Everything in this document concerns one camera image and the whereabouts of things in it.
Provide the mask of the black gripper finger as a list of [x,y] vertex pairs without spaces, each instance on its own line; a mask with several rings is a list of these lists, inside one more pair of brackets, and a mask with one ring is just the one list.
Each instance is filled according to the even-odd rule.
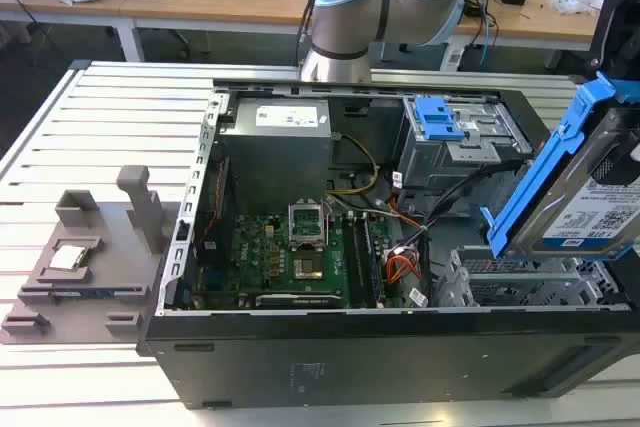
[[630,185],[639,177],[639,161],[632,153],[639,146],[638,139],[617,141],[592,171],[592,179],[599,185]]
[[596,72],[602,72],[607,75],[608,34],[615,9],[619,7],[623,1],[624,0],[604,0],[603,2],[588,51],[586,69],[589,76],[594,76]]

